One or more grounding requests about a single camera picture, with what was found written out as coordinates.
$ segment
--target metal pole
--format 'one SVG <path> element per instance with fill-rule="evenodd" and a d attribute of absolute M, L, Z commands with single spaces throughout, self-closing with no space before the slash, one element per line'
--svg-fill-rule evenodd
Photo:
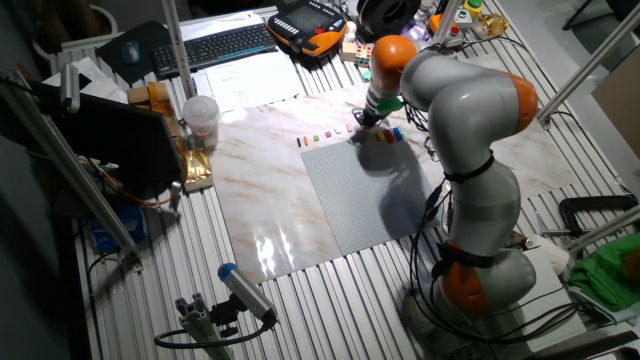
<path fill-rule="evenodd" d="M 25 85 L 24 79 L 16 79 L 21 85 Z M 71 186 L 78 192 L 78 195 L 89 206 L 93 214 L 102 222 L 104 227 L 113 236 L 114 240 L 125 252 L 125 254 L 138 256 L 138 249 L 135 242 L 124 228 L 118 216 L 113 212 L 111 206 L 104 199 L 89 174 L 80 167 L 71 147 L 64 139 L 58 128 L 49 116 L 42 115 L 38 105 L 30 94 L 10 85 L 0 85 L 0 95 L 3 96 L 11 109 L 25 124 L 29 132 L 33 134 L 40 146 L 49 155 L 56 167 L 62 172 L 64 177 L 71 183 Z"/>
<path fill-rule="evenodd" d="M 197 94 L 193 87 L 193 80 L 191 79 L 191 70 L 189 69 L 189 62 L 187 61 L 187 51 L 184 48 L 184 42 L 182 42 L 182 32 L 180 31 L 176 4 L 173 0 L 162 0 L 162 7 L 164 8 L 164 17 L 167 18 L 167 28 L 169 28 L 173 52 L 176 54 L 176 64 L 178 65 L 178 72 L 182 80 L 184 94 L 187 100 L 189 100 Z"/>
<path fill-rule="evenodd" d="M 553 98 L 547 102 L 538 114 L 538 121 L 542 121 L 545 127 L 549 126 L 549 116 L 558 109 L 582 82 L 591 75 L 598 65 L 600 65 L 620 42 L 627 36 L 640 22 L 640 4 L 620 23 L 611 35 L 600 45 L 600 47 L 591 55 L 591 59 L 576 71 L 575 74 L 560 88 Z"/>
<path fill-rule="evenodd" d="M 569 246 L 567 246 L 567 250 L 569 250 L 570 254 L 575 254 L 585 247 L 602 239 L 603 237 L 615 231 L 618 231 L 618 229 L 621 229 L 625 226 L 629 226 L 638 220 L 640 220 L 640 205 L 636 205 L 635 207 L 626 211 L 624 214 L 572 242 Z"/>
<path fill-rule="evenodd" d="M 433 37 L 427 40 L 427 46 L 431 46 L 433 44 L 442 44 L 444 41 L 444 37 L 451 30 L 451 23 L 453 19 L 456 17 L 456 12 L 458 8 L 462 6 L 464 0 L 450 0 L 447 4 L 447 7 L 444 9 L 444 13 L 442 14 L 442 19 L 440 20 L 440 26 L 438 26 L 438 30 L 433 35 Z"/>

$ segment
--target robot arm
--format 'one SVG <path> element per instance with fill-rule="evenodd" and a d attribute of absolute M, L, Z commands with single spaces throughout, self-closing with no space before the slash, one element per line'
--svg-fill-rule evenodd
<path fill-rule="evenodd" d="M 360 119 L 372 126 L 402 95 L 428 111 L 429 134 L 450 180 L 454 217 L 451 254 L 436 288 L 436 302 L 478 318 L 516 302 L 535 284 L 529 260 L 501 249 L 520 212 L 515 175 L 494 161 L 490 145 L 524 130 L 535 116 L 531 83 L 512 74 L 419 52 L 407 38 L 380 39 L 372 54 L 372 82 Z"/>

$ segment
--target transparent cup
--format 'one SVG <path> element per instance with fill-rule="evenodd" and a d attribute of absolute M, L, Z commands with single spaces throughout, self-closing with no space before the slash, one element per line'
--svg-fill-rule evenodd
<path fill-rule="evenodd" d="M 212 150 L 218 145 L 218 123 L 220 108 L 207 96 L 194 96 L 182 108 L 184 121 L 191 129 L 196 145 Z"/>

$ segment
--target computer monitor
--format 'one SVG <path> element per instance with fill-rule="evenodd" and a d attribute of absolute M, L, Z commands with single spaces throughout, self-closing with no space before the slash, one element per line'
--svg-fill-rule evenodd
<path fill-rule="evenodd" d="M 60 101 L 60 88 L 29 85 L 39 97 Z M 51 117 L 75 154 L 117 164 L 118 180 L 127 186 L 186 180 L 184 163 L 162 114 L 80 94 L 77 113 Z M 17 141 L 27 148 L 39 147 L 31 136 L 18 135 Z"/>

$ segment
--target white box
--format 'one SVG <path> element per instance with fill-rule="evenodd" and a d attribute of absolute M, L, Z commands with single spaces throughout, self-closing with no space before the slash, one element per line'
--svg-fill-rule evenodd
<path fill-rule="evenodd" d="M 467 9 L 459 9 L 456 12 L 456 17 L 453 19 L 453 22 L 456 23 L 456 26 L 460 28 L 460 30 L 467 30 L 471 28 L 471 23 L 473 18 Z"/>

